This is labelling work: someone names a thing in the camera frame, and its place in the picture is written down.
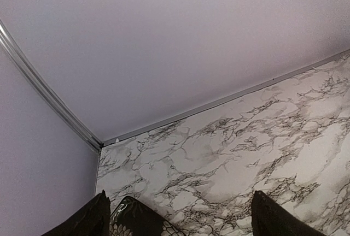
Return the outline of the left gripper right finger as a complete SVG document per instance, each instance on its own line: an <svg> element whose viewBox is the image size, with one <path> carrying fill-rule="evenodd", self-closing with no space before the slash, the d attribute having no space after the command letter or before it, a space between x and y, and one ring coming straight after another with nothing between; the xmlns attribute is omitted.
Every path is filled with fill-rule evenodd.
<svg viewBox="0 0 350 236"><path fill-rule="evenodd" d="M254 236L324 235L295 218L263 191L254 192L251 203L251 216Z"/></svg>

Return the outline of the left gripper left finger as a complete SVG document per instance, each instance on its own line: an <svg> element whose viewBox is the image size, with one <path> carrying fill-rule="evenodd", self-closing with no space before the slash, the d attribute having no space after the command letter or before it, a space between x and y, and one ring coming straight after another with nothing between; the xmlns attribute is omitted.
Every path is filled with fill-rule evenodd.
<svg viewBox="0 0 350 236"><path fill-rule="evenodd" d="M43 236L109 236L110 199L104 190L97 194L66 221Z"/></svg>

